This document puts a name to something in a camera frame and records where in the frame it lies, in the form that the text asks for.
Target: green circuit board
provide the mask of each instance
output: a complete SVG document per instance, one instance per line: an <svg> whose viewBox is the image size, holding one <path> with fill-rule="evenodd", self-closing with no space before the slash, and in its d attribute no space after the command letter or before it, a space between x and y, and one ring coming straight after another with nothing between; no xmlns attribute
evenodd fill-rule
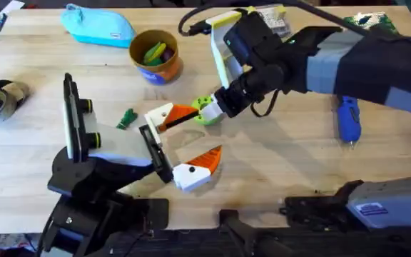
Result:
<svg viewBox="0 0 411 257"><path fill-rule="evenodd" d="M391 19L384 12L376 12L371 14L356 14L351 17L345 17L344 20L361 26L365 29L369 29L376 24L383 24L393 33L398 34L396 27L392 23Z"/></svg>

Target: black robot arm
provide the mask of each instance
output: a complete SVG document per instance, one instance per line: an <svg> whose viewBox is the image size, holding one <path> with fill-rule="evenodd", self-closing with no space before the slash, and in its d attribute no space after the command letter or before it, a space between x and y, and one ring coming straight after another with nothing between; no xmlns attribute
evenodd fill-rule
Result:
<svg viewBox="0 0 411 257"><path fill-rule="evenodd" d="M411 111L411 37L379 26L364 30L298 0L269 2L297 6L347 31L334 26L309 26L282 42L258 13L240 10L242 17L223 39L238 62L252 69L232 81L228 89L214 93L229 117L249 106L257 116L268 115L278 92L287 94L291 90L346 95ZM189 17L210 7L213 5L186 14L179 23L182 35L210 33L205 22L193 25L190 31L182 30ZM269 109L258 114L253 104L272 91Z"/></svg>

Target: green toy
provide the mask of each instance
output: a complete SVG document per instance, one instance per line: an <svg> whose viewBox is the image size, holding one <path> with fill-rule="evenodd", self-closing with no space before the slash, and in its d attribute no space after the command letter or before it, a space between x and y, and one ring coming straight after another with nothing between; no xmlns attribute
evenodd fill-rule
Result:
<svg viewBox="0 0 411 257"><path fill-rule="evenodd" d="M147 66L155 66L162 64L163 62L160 59L161 54L164 52L166 49L166 44L158 42L155 46L150 48L146 54L143 56L143 64Z"/></svg>
<svg viewBox="0 0 411 257"><path fill-rule="evenodd" d="M147 66L157 66L157 65L160 65L160 64L162 64L162 63L163 63L163 61L161 61L160 58L156 58L156 59L154 59L154 60L146 63L146 65L147 65Z"/></svg>
<svg viewBox="0 0 411 257"><path fill-rule="evenodd" d="M202 97L198 97L197 99L195 99L193 101L193 103L191 104L192 107L201 110L202 108L206 107L208 104L210 104L212 102L212 97L210 96L202 96ZM203 117L199 114L196 117L194 117L194 120L196 122L198 122L201 125L207 126L207 125L212 125L214 123L216 123L218 121L218 118L215 118L211 121L206 121L203 119Z"/></svg>
<svg viewBox="0 0 411 257"><path fill-rule="evenodd" d="M137 119L137 113L134 112L133 109L128 109L125 112L123 118L121 118L120 123L117 125L116 128L118 129L126 129L128 128L129 124Z"/></svg>

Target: sticker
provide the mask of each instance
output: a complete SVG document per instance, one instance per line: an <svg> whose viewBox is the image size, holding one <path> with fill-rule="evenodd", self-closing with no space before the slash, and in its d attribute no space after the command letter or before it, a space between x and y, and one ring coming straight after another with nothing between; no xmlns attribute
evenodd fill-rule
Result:
<svg viewBox="0 0 411 257"><path fill-rule="evenodd" d="M162 76L159 76L158 74L152 73L142 68L138 68L138 69L139 71L141 71L142 76L153 84L163 85L166 82L164 78Z"/></svg>
<svg viewBox="0 0 411 257"><path fill-rule="evenodd" d="M388 214L388 210L379 203L364 203L355 208L364 216Z"/></svg>
<svg viewBox="0 0 411 257"><path fill-rule="evenodd" d="M112 39L120 39L121 34L120 33L111 33L111 38Z"/></svg>

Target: green gear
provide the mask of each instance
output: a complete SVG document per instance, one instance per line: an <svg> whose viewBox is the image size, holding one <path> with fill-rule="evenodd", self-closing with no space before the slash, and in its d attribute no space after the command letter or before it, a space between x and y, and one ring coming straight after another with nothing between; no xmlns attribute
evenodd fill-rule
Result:
<svg viewBox="0 0 411 257"><path fill-rule="evenodd" d="M201 97L196 98L196 99L193 101L193 103L191 104L191 106L194 107L194 108L196 108L196 109L201 110L202 108L204 108L204 107L206 107L208 104L210 104L212 101L213 101L213 100L212 100L212 97L210 97L210 96L201 96ZM211 121L205 121L200 114L197 115L197 116L194 118L194 120L195 120L196 122L198 122L199 124L204 125L204 126L212 125L212 124L214 124L215 122L217 122L218 119L219 119L219 118L215 118L215 119L213 119L213 120L211 120Z"/></svg>

